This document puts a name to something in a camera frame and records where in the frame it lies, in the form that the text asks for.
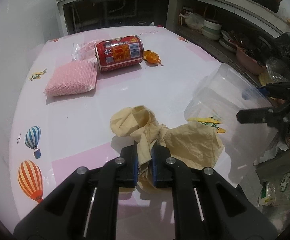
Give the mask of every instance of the clear plastic bag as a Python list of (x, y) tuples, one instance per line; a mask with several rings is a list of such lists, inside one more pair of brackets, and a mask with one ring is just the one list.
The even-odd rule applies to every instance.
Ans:
[(259, 205), (290, 206), (290, 172), (266, 182), (259, 196)]
[(103, 40), (94, 40), (89, 43), (75, 44), (73, 43), (72, 49), (72, 61), (75, 60), (91, 60), (96, 59), (95, 44), (102, 42)]
[(266, 61), (266, 67), (270, 78), (274, 82), (290, 82), (290, 71), (280, 59), (270, 57)]
[(264, 206), (262, 214), (275, 226), (278, 234), (290, 224), (290, 206)]
[(185, 19), (185, 23), (191, 29), (201, 31), (204, 26), (204, 18), (203, 16), (194, 14), (192, 12), (186, 12), (186, 15), (179, 14), (180, 17)]

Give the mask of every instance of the white bowl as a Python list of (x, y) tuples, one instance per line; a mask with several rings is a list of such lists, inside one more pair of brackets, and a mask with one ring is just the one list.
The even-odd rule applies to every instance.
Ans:
[(220, 34), (214, 34), (209, 31), (206, 31), (204, 27), (201, 29), (201, 32), (207, 39), (210, 39), (212, 41), (217, 41), (220, 38)]
[(213, 23), (213, 22), (208, 21), (208, 20), (204, 20), (204, 26), (206, 26), (207, 28), (218, 31), (222, 28), (223, 25), (218, 24), (218, 23)]
[(226, 50), (229, 50), (230, 52), (232, 52), (232, 53), (235, 53), (236, 52), (236, 50), (237, 50), (237, 47), (232, 47), (232, 46), (230, 46), (230, 44), (228, 44), (223, 38), (221, 38), (220, 40), (219, 40), (219, 43), (226, 49)]
[(235, 45), (236, 46), (235, 43), (233, 43), (233, 42), (230, 41), (230, 40), (233, 40), (233, 39), (230, 37), (230, 35), (228, 34), (228, 32), (222, 30), (222, 35), (223, 35), (225, 41), (227, 41), (231, 45)]

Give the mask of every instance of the plate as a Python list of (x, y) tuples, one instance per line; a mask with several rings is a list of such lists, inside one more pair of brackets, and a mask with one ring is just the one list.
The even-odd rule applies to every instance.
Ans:
[(227, 50), (229, 50), (230, 52), (235, 53), (237, 48), (233, 48), (230, 44), (228, 44), (223, 38), (221, 38), (219, 40), (219, 43)]
[(235, 43), (233, 43), (233, 42), (230, 41), (230, 40), (233, 41), (233, 38), (230, 36), (230, 34), (227, 31), (222, 30), (222, 35), (223, 35), (225, 41), (227, 41), (228, 43), (236, 46)]

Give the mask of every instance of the stacked bowls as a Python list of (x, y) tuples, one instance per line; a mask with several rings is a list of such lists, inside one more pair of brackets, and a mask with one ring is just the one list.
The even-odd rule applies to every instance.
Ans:
[(217, 41), (221, 37), (220, 31), (222, 26), (223, 25), (216, 20), (205, 19), (204, 27), (202, 28), (201, 32), (207, 39)]

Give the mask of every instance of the beige cloth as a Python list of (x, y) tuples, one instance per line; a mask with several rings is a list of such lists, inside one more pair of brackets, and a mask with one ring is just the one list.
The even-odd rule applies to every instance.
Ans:
[(138, 142), (138, 185), (147, 192), (155, 190), (148, 162), (156, 141), (168, 147), (171, 156), (195, 169), (214, 167), (224, 148), (216, 128), (192, 121), (168, 129), (164, 124), (159, 125), (154, 113), (145, 106), (123, 108), (112, 116), (110, 127), (118, 137), (131, 136)]

